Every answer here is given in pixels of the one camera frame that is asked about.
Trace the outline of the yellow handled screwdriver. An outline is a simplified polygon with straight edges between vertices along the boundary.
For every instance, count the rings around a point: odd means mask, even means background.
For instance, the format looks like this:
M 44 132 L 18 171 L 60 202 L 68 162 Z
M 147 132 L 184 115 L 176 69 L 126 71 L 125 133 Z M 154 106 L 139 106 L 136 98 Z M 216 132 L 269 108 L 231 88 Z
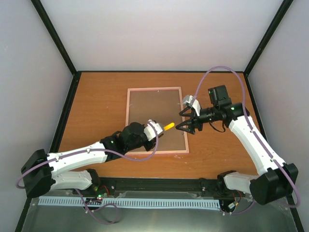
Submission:
M 175 126 L 174 122 L 171 122 L 163 127 L 164 131 L 168 131 Z

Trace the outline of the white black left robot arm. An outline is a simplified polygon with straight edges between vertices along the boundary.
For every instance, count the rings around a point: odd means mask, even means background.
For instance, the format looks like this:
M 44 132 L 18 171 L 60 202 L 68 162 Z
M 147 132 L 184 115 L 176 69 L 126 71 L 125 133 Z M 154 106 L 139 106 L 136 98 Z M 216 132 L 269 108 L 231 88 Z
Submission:
M 19 181 L 24 184 L 21 186 L 17 183 L 16 186 L 24 189 L 29 198 L 58 189 L 78 189 L 96 194 L 100 190 L 96 171 L 78 172 L 78 168 L 126 158 L 126 153 L 140 147 L 156 152 L 163 131 L 163 127 L 152 120 L 146 125 L 133 122 L 123 130 L 86 147 L 58 153 L 46 153 L 44 149 L 39 149 L 21 168 Z

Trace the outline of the pink picture frame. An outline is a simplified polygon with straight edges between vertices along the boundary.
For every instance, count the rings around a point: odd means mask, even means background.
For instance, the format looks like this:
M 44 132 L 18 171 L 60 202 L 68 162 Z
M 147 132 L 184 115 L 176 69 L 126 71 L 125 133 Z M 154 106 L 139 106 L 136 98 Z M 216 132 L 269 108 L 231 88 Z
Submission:
M 145 87 L 129 88 L 126 101 L 126 125 L 139 122 L 146 125 L 154 120 L 160 126 L 184 121 L 179 115 L 183 110 L 181 87 Z M 189 145 L 187 133 L 175 127 L 162 133 L 156 154 L 178 155 L 188 154 Z

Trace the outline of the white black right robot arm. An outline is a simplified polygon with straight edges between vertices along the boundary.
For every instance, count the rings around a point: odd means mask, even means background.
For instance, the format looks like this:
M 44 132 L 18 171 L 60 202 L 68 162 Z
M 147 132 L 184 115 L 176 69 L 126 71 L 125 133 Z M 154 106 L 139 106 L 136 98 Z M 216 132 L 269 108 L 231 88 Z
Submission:
M 183 99 L 185 108 L 180 115 L 187 118 L 176 129 L 195 134 L 203 125 L 221 121 L 241 142 L 252 159 L 257 176 L 227 171 L 218 175 L 219 190 L 238 190 L 252 195 L 260 205 L 276 201 L 293 192 L 297 167 L 287 164 L 267 143 L 255 126 L 249 111 L 240 102 L 232 103 L 224 85 L 208 90 L 212 107 L 201 108 L 192 95 Z

